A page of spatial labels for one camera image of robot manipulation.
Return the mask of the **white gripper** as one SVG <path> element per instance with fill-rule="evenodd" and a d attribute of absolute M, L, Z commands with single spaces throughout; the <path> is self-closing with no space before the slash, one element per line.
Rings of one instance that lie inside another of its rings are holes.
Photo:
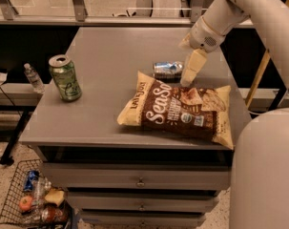
<path fill-rule="evenodd" d="M 184 62 L 180 79 L 183 87 L 189 87 L 193 83 L 207 61 L 207 52 L 216 50 L 224 39 L 223 35 L 219 35 L 208 26 L 202 16 L 199 17 L 190 30 L 190 36 L 186 35 L 178 45 L 182 50 L 189 50 L 191 47 L 196 49 Z"/>

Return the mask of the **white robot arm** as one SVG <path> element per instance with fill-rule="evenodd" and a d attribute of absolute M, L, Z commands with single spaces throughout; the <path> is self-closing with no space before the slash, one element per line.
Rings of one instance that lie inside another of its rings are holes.
<path fill-rule="evenodd" d="M 289 6 L 281 0 L 214 0 L 182 44 L 192 50 L 180 83 L 188 86 L 227 33 L 249 19 L 273 69 L 262 88 L 289 96 Z M 229 229 L 289 229 L 289 107 L 253 118 L 234 151 Z"/>

